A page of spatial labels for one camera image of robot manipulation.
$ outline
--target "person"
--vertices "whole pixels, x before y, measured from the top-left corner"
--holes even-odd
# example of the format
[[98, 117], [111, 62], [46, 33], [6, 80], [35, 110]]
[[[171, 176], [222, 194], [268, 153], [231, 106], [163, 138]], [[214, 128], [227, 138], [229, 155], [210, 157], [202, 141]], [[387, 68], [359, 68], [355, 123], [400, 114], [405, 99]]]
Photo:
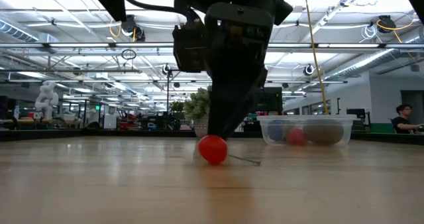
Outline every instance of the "person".
[[408, 121], [412, 113], [412, 106], [408, 104], [403, 104], [396, 107], [396, 112], [399, 114], [399, 117], [396, 117], [392, 120], [393, 128], [397, 134], [415, 134], [417, 129], [424, 126], [420, 125], [411, 125]]

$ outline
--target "red ball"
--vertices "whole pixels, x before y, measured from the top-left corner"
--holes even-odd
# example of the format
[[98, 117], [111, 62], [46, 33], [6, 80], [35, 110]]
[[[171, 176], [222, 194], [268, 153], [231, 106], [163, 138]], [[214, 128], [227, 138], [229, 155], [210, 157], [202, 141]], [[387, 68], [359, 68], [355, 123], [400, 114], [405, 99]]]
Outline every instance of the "red ball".
[[221, 137], [207, 135], [199, 141], [199, 153], [210, 164], [220, 164], [227, 157], [227, 144]]
[[307, 139], [303, 134], [303, 130], [299, 128], [292, 128], [287, 137], [287, 142], [291, 145], [303, 146], [307, 145]]

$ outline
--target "plastic container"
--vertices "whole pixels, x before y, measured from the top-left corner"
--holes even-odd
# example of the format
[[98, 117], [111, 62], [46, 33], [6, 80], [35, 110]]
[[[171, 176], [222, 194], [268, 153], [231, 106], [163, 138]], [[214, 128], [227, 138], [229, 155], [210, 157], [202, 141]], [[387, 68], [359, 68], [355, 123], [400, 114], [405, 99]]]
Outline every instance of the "plastic container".
[[356, 115], [258, 116], [267, 144], [347, 144]]

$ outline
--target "yellow cable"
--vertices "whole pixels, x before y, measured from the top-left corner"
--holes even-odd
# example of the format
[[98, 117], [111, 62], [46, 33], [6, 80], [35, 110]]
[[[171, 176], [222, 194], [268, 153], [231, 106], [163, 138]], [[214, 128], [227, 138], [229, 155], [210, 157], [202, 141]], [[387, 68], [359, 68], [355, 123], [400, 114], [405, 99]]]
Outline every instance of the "yellow cable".
[[[396, 31], [393, 31], [393, 32], [395, 33], [395, 36], [396, 36], [397, 40], [398, 40], [400, 43], [402, 43], [402, 40], [400, 39], [400, 37], [399, 37], [398, 33], [397, 33]], [[412, 61], [413, 61], [413, 62], [415, 62], [415, 64], [417, 64], [417, 65], [419, 66], [418, 62], [417, 62], [417, 61], [415, 60], [415, 58], [411, 55], [411, 53], [409, 53], [409, 52], [408, 52], [408, 55], [409, 55], [409, 57], [412, 59]]]
[[109, 32], [111, 32], [112, 36], [114, 36], [115, 38], [119, 37], [121, 35], [121, 25], [119, 25], [119, 32], [118, 35], [114, 34], [112, 31], [112, 26], [109, 27]]
[[413, 20], [414, 20], [414, 18], [415, 18], [415, 14], [414, 14], [414, 15], [413, 15], [413, 17], [412, 17], [412, 21], [411, 21], [411, 23], [410, 23], [410, 24], [408, 24], [408, 25], [406, 25], [406, 26], [404, 26], [404, 27], [401, 27], [401, 28], [388, 28], [388, 27], [385, 27], [385, 26], [383, 26], [383, 25], [381, 25], [381, 24], [380, 24], [381, 20], [378, 20], [378, 21], [377, 21], [377, 26], [379, 26], [380, 28], [384, 28], [384, 29], [386, 29], [386, 30], [391, 30], [391, 31], [402, 30], [402, 29], [405, 29], [405, 28], [409, 28], [409, 27], [413, 24]]
[[324, 111], [325, 111], [325, 114], [328, 115], [329, 109], [327, 107], [327, 100], [325, 99], [324, 84], [323, 84], [323, 80], [321, 79], [321, 72], [319, 71], [319, 67], [318, 67], [317, 52], [315, 50], [315, 42], [313, 40], [311, 12], [309, 11], [309, 4], [308, 4], [307, 0], [306, 0], [306, 10], [307, 10], [307, 18], [308, 18], [308, 21], [309, 21], [309, 31], [311, 33], [313, 60], [315, 62], [315, 69], [317, 70], [317, 74], [318, 74], [319, 85], [321, 86], [321, 94], [323, 96]]

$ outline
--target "wooden surface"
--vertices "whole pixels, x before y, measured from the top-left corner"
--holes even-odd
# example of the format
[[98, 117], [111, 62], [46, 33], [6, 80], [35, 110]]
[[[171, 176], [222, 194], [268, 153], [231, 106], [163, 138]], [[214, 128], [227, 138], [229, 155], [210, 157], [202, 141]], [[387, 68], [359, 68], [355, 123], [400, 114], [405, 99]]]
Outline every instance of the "wooden surface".
[[0, 144], [0, 223], [423, 223], [424, 147], [231, 140], [210, 167], [195, 139]]

